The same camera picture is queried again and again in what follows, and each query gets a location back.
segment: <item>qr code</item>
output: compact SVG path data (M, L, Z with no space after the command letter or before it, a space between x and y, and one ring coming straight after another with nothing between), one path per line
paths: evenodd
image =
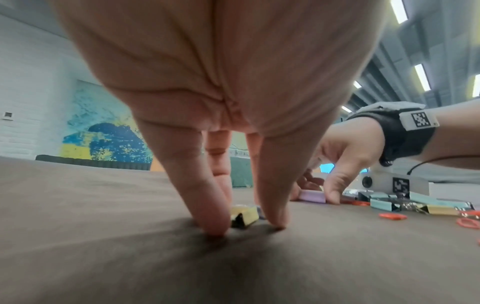
M410 181L406 178L393 178L393 192L395 194L404 194L408 196L410 194Z
M413 121L417 128L430 127L431 123L425 112L412 113Z

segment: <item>blue screen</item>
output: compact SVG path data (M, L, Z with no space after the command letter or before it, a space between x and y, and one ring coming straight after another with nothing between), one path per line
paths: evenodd
M334 169L334 167L335 167L334 164L323 164L323 165L320 165L320 171L323 173L330 173ZM364 173L364 172L367 172L367 170L363 169L362 171L360 171L360 173Z

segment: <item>white wall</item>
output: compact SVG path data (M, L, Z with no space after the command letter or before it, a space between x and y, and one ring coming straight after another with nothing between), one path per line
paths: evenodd
M0 16L0 156L57 155L76 79L97 83L69 40Z

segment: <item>wearable device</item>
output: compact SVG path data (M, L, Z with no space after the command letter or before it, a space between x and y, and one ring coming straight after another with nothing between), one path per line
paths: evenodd
M378 102L360 108L347 120L370 117L380 124L385 136L385 147L379 162L388 167L397 158L421 154L439 126L433 112L425 107L407 101Z

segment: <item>black knob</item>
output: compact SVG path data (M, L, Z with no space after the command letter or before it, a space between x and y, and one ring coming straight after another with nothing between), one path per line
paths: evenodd
M365 187L365 188L370 188L373 183L374 183L374 181L373 181L372 178L369 177L369 176L366 176L366 177L364 177L364 178L361 180L361 184L362 184L362 186Z

